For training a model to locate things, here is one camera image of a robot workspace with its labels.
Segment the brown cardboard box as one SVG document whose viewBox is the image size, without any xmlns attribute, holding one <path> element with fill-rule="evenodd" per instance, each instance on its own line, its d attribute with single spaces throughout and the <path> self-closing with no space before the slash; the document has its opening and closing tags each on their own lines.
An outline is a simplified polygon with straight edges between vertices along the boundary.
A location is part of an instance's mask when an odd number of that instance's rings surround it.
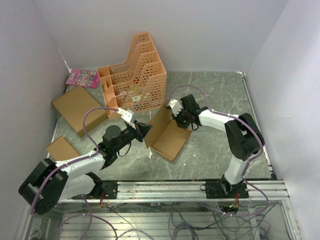
<svg viewBox="0 0 320 240">
<path fill-rule="evenodd" d="M 144 138 L 147 148 L 155 151 L 169 161 L 174 161 L 191 135 L 191 130 L 177 126 L 172 119 L 172 111 L 164 103 L 148 122 L 152 128 Z"/>
</svg>

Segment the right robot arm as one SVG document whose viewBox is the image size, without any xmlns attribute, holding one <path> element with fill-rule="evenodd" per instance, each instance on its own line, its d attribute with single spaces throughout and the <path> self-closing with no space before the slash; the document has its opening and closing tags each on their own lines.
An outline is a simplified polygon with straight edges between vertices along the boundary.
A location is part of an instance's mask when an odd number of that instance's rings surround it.
<svg viewBox="0 0 320 240">
<path fill-rule="evenodd" d="M 265 144 L 253 117 L 246 112 L 232 115 L 200 107 L 192 94 L 179 101 L 169 100 L 167 108 L 172 110 L 172 119 L 179 128 L 211 127 L 226 133 L 232 157 L 217 190 L 226 198 L 233 197 L 243 184 L 250 159 L 256 157 Z"/>
</svg>

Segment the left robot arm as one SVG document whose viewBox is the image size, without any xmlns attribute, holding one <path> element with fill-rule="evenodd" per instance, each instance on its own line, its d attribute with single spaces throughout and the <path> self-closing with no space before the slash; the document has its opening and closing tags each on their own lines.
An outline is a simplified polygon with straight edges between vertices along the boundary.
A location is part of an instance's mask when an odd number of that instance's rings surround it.
<svg viewBox="0 0 320 240">
<path fill-rule="evenodd" d="M 111 166 L 120 150 L 132 141 L 142 143 L 152 129 L 152 125 L 138 121 L 125 125 L 124 130 L 110 125 L 102 141 L 84 155 L 57 162 L 50 158 L 41 160 L 18 189 L 30 205 L 29 213 L 45 214 L 58 202 L 79 195 L 98 198 L 103 182 L 94 173 Z"/>
</svg>

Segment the large folded cardboard box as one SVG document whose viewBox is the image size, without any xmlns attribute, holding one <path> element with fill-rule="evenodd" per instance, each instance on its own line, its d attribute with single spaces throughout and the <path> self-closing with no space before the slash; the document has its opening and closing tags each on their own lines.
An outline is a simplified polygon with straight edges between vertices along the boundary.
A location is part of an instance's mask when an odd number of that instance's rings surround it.
<svg viewBox="0 0 320 240">
<path fill-rule="evenodd" d="M 53 100 L 52 105 L 80 137 L 85 135 L 84 130 L 89 132 L 108 119 L 104 109 L 94 110 L 85 116 L 89 110 L 101 105 L 80 86 Z"/>
</svg>

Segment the small folded cardboard box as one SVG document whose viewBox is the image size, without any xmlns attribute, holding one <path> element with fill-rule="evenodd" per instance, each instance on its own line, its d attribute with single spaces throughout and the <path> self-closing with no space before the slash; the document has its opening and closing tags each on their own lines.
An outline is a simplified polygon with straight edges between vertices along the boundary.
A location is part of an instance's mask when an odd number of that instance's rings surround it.
<svg viewBox="0 0 320 240">
<path fill-rule="evenodd" d="M 50 143 L 46 150 L 55 161 L 65 161 L 80 156 L 78 151 L 62 136 Z"/>
</svg>

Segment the orange plastic file organizer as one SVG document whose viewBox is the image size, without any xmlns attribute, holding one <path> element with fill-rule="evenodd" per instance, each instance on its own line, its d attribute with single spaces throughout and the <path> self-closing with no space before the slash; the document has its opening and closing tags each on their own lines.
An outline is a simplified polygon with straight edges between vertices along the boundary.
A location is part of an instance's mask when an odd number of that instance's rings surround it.
<svg viewBox="0 0 320 240">
<path fill-rule="evenodd" d="M 157 109 L 165 100 L 167 71 L 148 32 L 133 35 L 125 62 L 97 71 L 107 108 L 139 113 Z"/>
</svg>

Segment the pink sticker sheet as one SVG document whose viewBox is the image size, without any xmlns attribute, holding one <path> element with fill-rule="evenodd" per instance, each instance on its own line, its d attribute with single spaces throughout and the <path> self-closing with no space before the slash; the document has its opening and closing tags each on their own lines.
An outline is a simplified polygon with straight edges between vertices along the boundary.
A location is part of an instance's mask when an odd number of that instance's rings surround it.
<svg viewBox="0 0 320 240">
<path fill-rule="evenodd" d="M 83 88 L 96 89 L 99 85 L 100 77 L 97 71 L 73 68 L 65 84 L 70 86 L 81 86 Z"/>
</svg>

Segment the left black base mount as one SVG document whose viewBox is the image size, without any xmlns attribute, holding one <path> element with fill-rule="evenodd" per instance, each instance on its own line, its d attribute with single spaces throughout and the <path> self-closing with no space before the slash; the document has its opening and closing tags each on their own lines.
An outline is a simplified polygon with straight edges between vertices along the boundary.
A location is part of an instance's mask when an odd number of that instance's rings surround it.
<svg viewBox="0 0 320 240">
<path fill-rule="evenodd" d="M 116 181 L 103 181 L 101 185 L 101 198 L 104 200 L 115 200 L 118 194 L 118 183 Z"/>
</svg>

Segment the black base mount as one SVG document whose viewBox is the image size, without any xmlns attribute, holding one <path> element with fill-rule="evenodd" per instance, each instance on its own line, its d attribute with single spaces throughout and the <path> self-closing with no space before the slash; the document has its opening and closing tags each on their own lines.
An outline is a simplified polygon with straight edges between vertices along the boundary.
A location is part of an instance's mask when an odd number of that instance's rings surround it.
<svg viewBox="0 0 320 240">
<path fill-rule="evenodd" d="M 200 187 L 207 199 L 246 199 L 249 197 L 247 185 L 243 182 L 229 185 L 220 180 L 206 181 Z"/>
<path fill-rule="evenodd" d="M 101 185 L 101 198 L 104 200 L 115 200 L 118 194 L 118 183 L 116 181 L 103 181 Z"/>
</svg>

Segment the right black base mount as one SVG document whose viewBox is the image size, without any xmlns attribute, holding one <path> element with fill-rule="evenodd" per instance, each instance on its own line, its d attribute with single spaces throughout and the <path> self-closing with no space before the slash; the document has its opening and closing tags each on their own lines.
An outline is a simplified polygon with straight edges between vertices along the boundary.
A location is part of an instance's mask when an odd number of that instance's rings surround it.
<svg viewBox="0 0 320 240">
<path fill-rule="evenodd" d="M 200 187 L 207 199 L 246 199 L 249 197 L 247 185 L 243 182 L 229 185 L 220 180 L 206 181 Z"/>
</svg>

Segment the aluminium mounting rail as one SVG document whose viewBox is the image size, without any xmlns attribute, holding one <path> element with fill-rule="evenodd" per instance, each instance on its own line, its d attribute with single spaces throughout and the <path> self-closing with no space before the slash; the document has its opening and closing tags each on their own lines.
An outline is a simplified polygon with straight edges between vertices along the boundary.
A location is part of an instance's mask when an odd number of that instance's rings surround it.
<svg viewBox="0 0 320 240">
<path fill-rule="evenodd" d="M 204 181 L 119 181 L 115 199 L 107 194 L 102 198 L 105 203 L 130 202 L 205 202 L 205 201 L 232 201 L 235 195 L 209 198 L 205 192 Z M 244 201 L 289 200 L 290 196 L 282 180 L 252 180 L 247 185 L 240 199 Z"/>
</svg>

